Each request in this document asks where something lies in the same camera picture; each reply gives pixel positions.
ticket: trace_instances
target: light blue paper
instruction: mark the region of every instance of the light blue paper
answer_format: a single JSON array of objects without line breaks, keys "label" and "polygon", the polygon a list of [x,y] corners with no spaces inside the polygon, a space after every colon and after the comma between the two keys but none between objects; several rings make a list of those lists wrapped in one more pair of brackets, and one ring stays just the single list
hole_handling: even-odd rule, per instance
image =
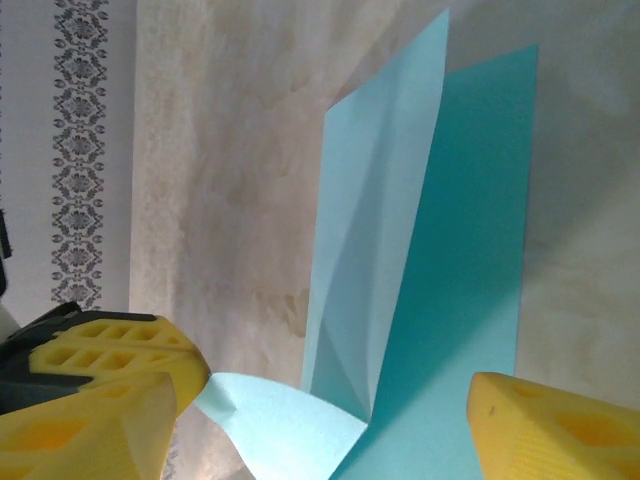
[{"label": "light blue paper", "polygon": [[371,418],[442,95],[448,13],[327,112],[302,389]]},{"label": "light blue paper", "polygon": [[328,479],[371,417],[438,115],[448,25],[447,12],[327,113],[302,390],[216,373],[196,400],[257,480]]}]

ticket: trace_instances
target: wallpaper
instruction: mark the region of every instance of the wallpaper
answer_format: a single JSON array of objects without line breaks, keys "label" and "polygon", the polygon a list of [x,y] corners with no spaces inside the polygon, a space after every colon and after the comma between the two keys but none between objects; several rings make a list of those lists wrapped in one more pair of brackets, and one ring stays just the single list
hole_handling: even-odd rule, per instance
[{"label": "wallpaper", "polygon": [[128,309],[135,2],[2,0],[3,303]]}]

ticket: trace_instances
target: patterned wallpaper border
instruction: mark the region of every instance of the patterned wallpaper border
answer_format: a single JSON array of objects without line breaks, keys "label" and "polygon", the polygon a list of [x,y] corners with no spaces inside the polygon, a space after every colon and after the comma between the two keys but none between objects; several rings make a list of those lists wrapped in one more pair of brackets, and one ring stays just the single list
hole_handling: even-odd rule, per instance
[{"label": "patterned wallpaper border", "polygon": [[108,0],[56,0],[51,300],[99,308]]}]

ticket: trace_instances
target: teal paper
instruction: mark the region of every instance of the teal paper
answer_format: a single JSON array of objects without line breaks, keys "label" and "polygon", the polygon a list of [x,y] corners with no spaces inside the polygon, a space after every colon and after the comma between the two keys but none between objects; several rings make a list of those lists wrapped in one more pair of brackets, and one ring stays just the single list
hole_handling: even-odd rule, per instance
[{"label": "teal paper", "polygon": [[368,430],[334,480],[481,480],[476,371],[513,374],[537,50],[448,75]]}]

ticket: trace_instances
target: folded paper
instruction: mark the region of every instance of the folded paper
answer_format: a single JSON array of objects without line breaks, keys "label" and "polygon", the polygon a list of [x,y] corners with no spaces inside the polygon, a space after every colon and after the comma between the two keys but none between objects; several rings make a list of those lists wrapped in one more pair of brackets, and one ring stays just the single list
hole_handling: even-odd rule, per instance
[{"label": "folded paper", "polygon": [[513,369],[536,62],[443,94],[448,20],[326,115],[301,389],[216,373],[196,400],[257,480],[480,478],[461,399]]},{"label": "folded paper", "polygon": [[378,400],[334,480],[481,480],[477,371],[513,374],[537,49],[447,75]]}]

